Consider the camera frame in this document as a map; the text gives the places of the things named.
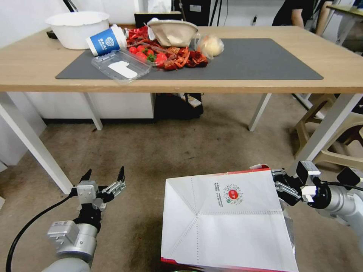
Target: floor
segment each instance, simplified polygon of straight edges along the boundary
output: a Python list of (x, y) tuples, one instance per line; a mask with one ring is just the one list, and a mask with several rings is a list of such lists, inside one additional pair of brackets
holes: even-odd
[[(92, 271), (172, 271), (160, 262), (166, 178), (248, 169), (266, 163), (288, 167), (296, 137), (288, 129), (305, 113), (288, 94), (271, 97), (255, 132), (247, 125), (260, 95), (206, 94), (205, 113), (189, 121), (155, 124), (49, 125), (41, 139), (76, 184), (92, 168), (99, 184), (115, 181), (125, 166), (127, 188), (103, 213)], [(322, 166), (326, 178), (337, 169)], [(30, 153), (0, 173), (0, 267), (18, 231), (63, 194)], [(76, 218), (72, 198), (37, 220), (16, 248), (13, 271), (41, 271), (56, 257), (47, 239), (53, 221)], [(303, 203), (289, 208), (294, 220), (300, 272), (361, 271), (363, 258), (351, 229), (324, 218)]]

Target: white plastic bowl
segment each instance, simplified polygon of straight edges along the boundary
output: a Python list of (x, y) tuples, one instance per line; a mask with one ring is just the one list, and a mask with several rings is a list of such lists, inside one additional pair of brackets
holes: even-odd
[(67, 12), (45, 20), (60, 43), (69, 49), (87, 49), (86, 38), (109, 28), (109, 15), (96, 11)]

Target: black shirt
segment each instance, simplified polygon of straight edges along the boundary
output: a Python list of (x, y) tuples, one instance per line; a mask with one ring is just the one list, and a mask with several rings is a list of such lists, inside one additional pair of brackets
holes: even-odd
[[(323, 3), (326, 1), (328, 0), (321, 0), (319, 2), (318, 9), (320, 9)], [(276, 14), (272, 25), (292, 25), (291, 14), (293, 9), (302, 9), (301, 16), (305, 25), (307, 20), (309, 20), (313, 15), (313, 11), (315, 11), (315, 5), (317, 4), (317, 2), (318, 0), (285, 0), (281, 9)]]

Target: clear plastic container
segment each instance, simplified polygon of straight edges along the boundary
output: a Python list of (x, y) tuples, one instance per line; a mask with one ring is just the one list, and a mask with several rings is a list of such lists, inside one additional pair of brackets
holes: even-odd
[(125, 49), (95, 57), (92, 65), (119, 84), (127, 84), (151, 70), (151, 64), (143, 62)]

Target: wooden table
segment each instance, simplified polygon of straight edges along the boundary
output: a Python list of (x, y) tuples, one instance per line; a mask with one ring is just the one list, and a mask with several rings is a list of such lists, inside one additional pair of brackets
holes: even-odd
[(342, 45), (354, 24), (363, 21), (363, 11), (358, 10), (356, 6), (330, 5), (327, 7), (331, 9), (333, 13), (340, 14), (349, 19), (343, 31), (338, 33), (337, 44)]
[(262, 114), (271, 93), (344, 93), (301, 150), (297, 161), (312, 160), (362, 97), (363, 58), (295, 26), (282, 27), (200, 27), (201, 33), (220, 38), (271, 38), (324, 77), (323, 80), (135, 80), (120, 86), (112, 80), (67, 80), (55, 76), (82, 51), (63, 48), (45, 31), (0, 49), (0, 115), (20, 137), (64, 193), (71, 182), (45, 148), (10, 99), (7, 91), (80, 92), (91, 117), (102, 128), (89, 92), (150, 93), (265, 93), (252, 125)]

